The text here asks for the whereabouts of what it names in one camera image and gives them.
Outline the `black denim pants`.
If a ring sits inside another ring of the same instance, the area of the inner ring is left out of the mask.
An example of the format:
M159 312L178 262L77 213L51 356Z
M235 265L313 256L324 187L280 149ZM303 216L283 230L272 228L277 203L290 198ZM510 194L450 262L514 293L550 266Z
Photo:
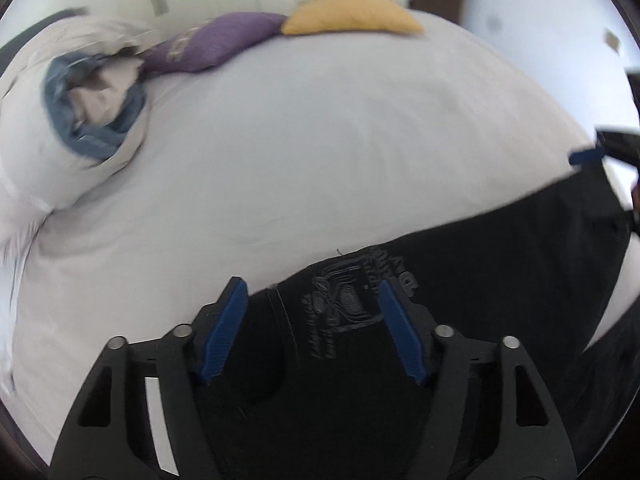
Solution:
M248 297L224 368L191 373L219 479L401 479L445 350L411 377L378 297L393 281L438 325L518 338L555 389L589 344L631 232L596 162L477 216L306 266Z

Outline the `wall switch plate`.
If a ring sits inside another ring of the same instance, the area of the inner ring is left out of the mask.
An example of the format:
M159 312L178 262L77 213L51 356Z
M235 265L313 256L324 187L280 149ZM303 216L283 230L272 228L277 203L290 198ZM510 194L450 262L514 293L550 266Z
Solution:
M605 44L614 52L620 52L620 38L618 38L612 30L607 29L603 36Z

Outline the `purple cushion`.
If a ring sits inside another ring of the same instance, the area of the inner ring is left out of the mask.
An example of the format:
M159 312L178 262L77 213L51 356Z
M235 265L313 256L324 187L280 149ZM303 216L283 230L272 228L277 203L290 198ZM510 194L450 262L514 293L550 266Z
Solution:
M149 73L198 73L216 68L255 44L277 36L286 16L232 12L180 32L142 54Z

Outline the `yellow cushion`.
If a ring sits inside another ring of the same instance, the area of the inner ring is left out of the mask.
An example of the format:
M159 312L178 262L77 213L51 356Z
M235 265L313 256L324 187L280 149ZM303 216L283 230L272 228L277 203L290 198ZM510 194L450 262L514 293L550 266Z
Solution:
M391 32L416 36L423 25L395 0L303 0L283 23L285 36L329 32Z

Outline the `rolled white duvet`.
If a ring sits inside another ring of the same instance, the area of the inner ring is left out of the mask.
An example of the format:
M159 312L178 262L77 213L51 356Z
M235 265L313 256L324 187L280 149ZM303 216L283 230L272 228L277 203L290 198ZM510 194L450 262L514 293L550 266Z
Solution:
M160 32L81 15L29 40L1 77L1 181L50 212L127 166L149 129L143 52Z

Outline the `white bed sheet mattress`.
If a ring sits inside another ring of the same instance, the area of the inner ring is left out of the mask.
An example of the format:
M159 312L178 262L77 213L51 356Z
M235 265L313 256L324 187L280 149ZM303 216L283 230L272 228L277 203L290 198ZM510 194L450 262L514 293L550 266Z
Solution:
M1 243L20 259L3 404L49 474L78 392L114 336L190 323L232 278L248 296L306 266L484 214L571 174L585 133L464 29L279 35L213 70L149 73L129 164L50 212L1 181ZM498 365L472 367L448 478L497 447ZM176 478L157 379L145 393Z

